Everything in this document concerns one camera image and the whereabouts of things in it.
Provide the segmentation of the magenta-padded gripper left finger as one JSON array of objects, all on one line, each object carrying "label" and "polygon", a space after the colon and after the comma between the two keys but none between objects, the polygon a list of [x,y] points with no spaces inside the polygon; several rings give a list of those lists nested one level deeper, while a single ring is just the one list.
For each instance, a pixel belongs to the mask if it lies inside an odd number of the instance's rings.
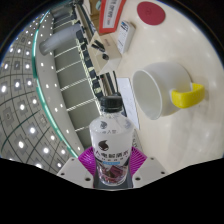
[{"label": "magenta-padded gripper left finger", "polygon": [[96,162],[93,148],[86,149],[78,158],[71,157],[57,175],[78,186],[92,188],[96,174]]}]

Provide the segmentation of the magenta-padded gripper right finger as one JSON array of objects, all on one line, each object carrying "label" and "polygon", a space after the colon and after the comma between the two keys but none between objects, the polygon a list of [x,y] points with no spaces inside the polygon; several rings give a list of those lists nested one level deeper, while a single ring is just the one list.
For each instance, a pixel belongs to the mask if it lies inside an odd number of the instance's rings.
[{"label": "magenta-padded gripper right finger", "polygon": [[134,188],[143,187],[167,175],[155,157],[147,157],[135,147],[131,151],[129,170]]}]

